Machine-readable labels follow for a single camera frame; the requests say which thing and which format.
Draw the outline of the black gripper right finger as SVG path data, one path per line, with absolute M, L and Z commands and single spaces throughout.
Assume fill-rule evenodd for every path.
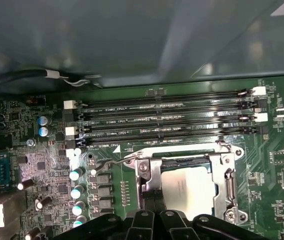
M 168 210 L 163 191 L 154 190 L 154 209 L 170 240 L 265 240 L 266 237 L 208 214 L 192 221 L 176 210 Z

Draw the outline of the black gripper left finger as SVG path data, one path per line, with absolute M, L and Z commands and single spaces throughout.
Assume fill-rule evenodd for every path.
M 151 240 L 155 222 L 155 199 L 157 191 L 142 193 L 144 209 L 122 219 L 108 213 L 94 218 L 71 230 L 55 236 L 55 240 Z

